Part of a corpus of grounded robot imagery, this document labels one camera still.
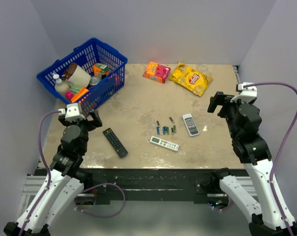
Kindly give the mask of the small white remote control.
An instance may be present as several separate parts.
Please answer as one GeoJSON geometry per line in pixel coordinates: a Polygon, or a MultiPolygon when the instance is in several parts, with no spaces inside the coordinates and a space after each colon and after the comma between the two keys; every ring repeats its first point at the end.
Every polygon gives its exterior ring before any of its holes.
{"type": "Polygon", "coordinates": [[[182,119],[190,137],[194,137],[200,134],[199,129],[191,114],[183,115],[182,119]]]}

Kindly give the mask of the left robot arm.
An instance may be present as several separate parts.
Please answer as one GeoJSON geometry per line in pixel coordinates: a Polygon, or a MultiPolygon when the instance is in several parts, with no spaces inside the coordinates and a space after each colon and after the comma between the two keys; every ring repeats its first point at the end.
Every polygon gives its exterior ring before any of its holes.
{"type": "Polygon", "coordinates": [[[49,228],[64,212],[79,192],[92,190],[91,174],[80,168],[87,152],[89,132],[102,126],[97,110],[91,110],[92,120],[74,108],[60,110],[59,121],[65,126],[58,151],[47,176],[25,212],[4,227],[7,236],[48,236],[49,228]]]}

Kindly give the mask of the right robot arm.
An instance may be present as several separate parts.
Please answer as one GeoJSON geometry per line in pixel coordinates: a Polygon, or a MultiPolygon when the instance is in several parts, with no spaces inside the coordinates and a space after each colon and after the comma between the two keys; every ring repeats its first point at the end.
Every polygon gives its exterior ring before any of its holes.
{"type": "Polygon", "coordinates": [[[272,176],[273,161],[266,141],[258,133],[262,122],[260,110],[253,102],[233,101],[232,95],[217,92],[210,98],[208,112],[221,106],[218,116],[227,122],[232,147],[253,183],[254,199],[228,168],[211,173],[210,187],[215,193],[228,195],[244,214],[253,236],[297,236],[297,221],[280,194],[272,176]]]}

